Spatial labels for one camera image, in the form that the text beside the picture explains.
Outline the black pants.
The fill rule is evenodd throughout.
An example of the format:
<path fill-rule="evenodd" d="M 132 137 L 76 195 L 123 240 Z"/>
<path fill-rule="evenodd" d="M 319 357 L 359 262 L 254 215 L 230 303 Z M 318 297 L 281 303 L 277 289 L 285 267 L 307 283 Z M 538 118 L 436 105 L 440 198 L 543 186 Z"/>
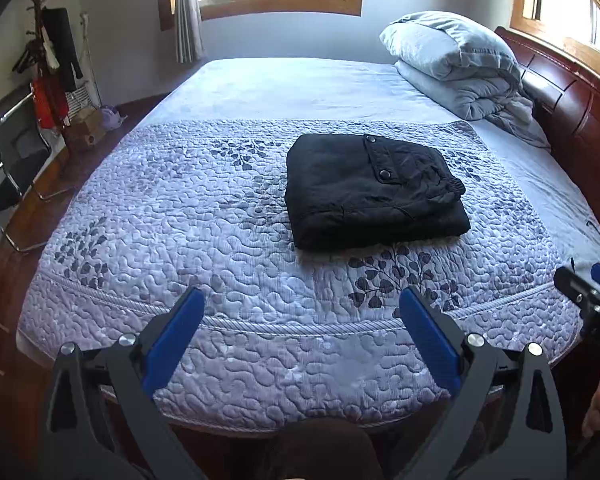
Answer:
<path fill-rule="evenodd" d="M 470 230 L 466 188 L 435 148 L 364 134 L 302 134 L 286 157 L 294 246 L 340 252 Z"/>

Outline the wooden headboard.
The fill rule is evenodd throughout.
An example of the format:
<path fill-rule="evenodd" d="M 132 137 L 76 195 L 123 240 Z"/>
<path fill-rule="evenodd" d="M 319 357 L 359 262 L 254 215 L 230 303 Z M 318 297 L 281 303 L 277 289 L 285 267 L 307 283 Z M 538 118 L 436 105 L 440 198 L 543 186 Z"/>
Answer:
<path fill-rule="evenodd" d="M 520 32 L 499 27 L 495 33 L 521 66 L 533 117 L 545 132 L 554 159 L 600 222 L 600 78 Z"/>

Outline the grey folded duvet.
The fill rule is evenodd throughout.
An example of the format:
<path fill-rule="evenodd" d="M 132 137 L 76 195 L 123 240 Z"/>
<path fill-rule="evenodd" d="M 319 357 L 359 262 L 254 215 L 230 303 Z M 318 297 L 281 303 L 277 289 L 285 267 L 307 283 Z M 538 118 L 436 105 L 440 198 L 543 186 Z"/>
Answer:
<path fill-rule="evenodd" d="M 550 147 L 516 55 L 493 30 L 460 14 L 422 11 L 391 22 L 379 39 L 407 82 L 460 119 L 487 120 L 535 148 Z"/>

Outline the cardboard box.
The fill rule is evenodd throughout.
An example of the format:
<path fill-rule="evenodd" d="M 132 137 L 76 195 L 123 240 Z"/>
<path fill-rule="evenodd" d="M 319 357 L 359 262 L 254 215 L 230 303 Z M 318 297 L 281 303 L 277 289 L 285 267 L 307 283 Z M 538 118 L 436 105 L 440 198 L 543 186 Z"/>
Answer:
<path fill-rule="evenodd" d="M 70 126 L 66 129 L 66 140 L 78 148 L 88 148 L 102 140 L 105 133 L 102 112 L 98 108 L 88 106 L 71 118 Z"/>

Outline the purple plastic bag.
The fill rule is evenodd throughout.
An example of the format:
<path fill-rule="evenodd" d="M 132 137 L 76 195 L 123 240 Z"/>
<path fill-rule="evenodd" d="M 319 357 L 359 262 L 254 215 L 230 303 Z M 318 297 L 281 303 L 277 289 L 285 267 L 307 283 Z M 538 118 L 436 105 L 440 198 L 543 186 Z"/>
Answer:
<path fill-rule="evenodd" d="M 103 105 L 100 109 L 102 115 L 102 128 L 106 131 L 114 131 L 120 128 L 125 119 L 128 118 L 126 115 L 122 115 L 115 107 L 109 105 Z"/>

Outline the red garment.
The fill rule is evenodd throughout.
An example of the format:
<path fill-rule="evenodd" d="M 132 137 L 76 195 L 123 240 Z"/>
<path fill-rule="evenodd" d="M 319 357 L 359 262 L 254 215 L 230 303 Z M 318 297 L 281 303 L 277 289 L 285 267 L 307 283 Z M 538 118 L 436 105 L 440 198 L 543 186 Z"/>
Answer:
<path fill-rule="evenodd" d="M 33 99 L 38 125 L 43 129 L 61 127 L 69 113 L 69 105 L 56 75 L 38 77 L 33 81 Z"/>

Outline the white bed sheet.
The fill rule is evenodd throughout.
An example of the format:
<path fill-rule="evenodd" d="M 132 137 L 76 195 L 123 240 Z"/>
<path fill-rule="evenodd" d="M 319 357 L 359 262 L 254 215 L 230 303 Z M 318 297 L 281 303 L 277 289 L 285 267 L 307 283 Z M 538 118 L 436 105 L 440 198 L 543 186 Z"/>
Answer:
<path fill-rule="evenodd" d="M 456 117 L 391 64 L 229 58 L 204 64 L 142 123 L 287 118 L 443 124 Z M 600 262 L 600 222 L 550 152 L 486 120 L 473 122 L 472 128 L 518 182 L 564 259 L 582 270 Z"/>

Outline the wooden coat rack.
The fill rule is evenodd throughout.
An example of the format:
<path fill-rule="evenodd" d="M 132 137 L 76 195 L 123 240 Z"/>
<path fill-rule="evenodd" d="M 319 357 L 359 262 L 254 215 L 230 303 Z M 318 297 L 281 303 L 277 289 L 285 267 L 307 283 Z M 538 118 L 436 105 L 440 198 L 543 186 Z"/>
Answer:
<path fill-rule="evenodd" d="M 27 7 L 28 11 L 33 12 L 33 29 L 26 32 L 30 40 L 12 66 L 12 72 L 23 74 L 36 66 L 39 74 L 56 75 L 66 93 L 75 92 L 84 73 L 68 10 L 49 8 L 45 3 L 46 0 L 31 0 Z"/>

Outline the grey curtain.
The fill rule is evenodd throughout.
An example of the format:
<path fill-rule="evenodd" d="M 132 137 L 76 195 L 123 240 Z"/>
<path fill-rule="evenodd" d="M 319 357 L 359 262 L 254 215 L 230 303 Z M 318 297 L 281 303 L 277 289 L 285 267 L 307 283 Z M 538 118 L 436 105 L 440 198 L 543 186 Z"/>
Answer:
<path fill-rule="evenodd" d="M 175 0 L 174 25 L 176 60 L 181 64 L 196 63 L 204 56 L 198 0 Z"/>

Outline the black metal frame chair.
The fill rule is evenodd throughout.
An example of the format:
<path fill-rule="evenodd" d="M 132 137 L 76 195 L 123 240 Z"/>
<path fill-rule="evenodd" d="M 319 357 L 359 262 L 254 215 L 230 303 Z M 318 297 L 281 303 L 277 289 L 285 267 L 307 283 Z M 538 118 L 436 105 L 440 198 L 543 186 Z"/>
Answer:
<path fill-rule="evenodd" d="M 0 214 L 17 208 L 30 191 L 42 203 L 49 203 L 76 190 L 74 186 L 48 194 L 38 190 L 35 179 L 52 155 L 52 146 L 38 126 L 33 84 L 26 82 L 0 99 Z M 18 245 L 1 222 L 0 231 L 18 254 L 28 254 L 46 245 L 45 242 Z"/>

